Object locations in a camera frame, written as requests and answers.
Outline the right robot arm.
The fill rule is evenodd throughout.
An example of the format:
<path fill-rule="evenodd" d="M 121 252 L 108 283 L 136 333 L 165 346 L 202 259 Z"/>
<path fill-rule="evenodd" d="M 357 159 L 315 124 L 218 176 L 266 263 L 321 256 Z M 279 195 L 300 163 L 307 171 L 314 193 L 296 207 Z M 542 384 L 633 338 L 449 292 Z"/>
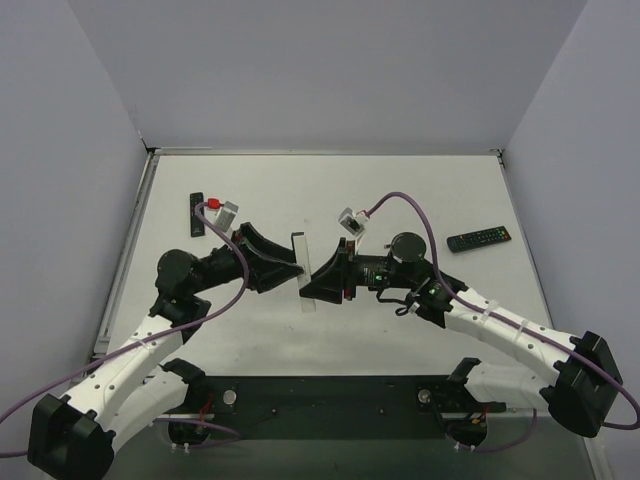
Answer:
<path fill-rule="evenodd" d="M 478 403 L 541 409 L 567 430 L 595 437 L 618 395 L 622 378 L 607 342 L 593 332 L 575 336 L 520 317 L 463 282 L 437 275 L 426 260 L 426 243 L 412 232 L 396 235 L 384 256 L 360 255 L 341 239 L 317 271 L 310 267 L 306 237 L 291 237 L 303 275 L 301 297 L 340 304 L 359 287 L 381 294 L 403 289 L 399 316 L 414 314 L 465 334 L 517 361 L 515 367 L 472 361 L 465 389 Z"/>

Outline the white remote control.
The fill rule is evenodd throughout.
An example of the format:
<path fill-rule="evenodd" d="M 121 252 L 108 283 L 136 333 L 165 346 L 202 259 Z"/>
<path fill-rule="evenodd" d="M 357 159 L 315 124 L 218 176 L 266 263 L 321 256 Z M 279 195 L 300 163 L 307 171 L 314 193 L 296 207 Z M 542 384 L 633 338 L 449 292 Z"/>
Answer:
<path fill-rule="evenodd" d="M 314 299 L 303 297 L 301 293 L 302 288 L 311 282 L 312 274 L 306 234 L 304 232 L 292 233 L 291 243 L 296 263 L 302 268 L 302 273 L 297 277 L 301 309 L 305 314 L 313 313 L 316 311 L 316 301 Z"/>

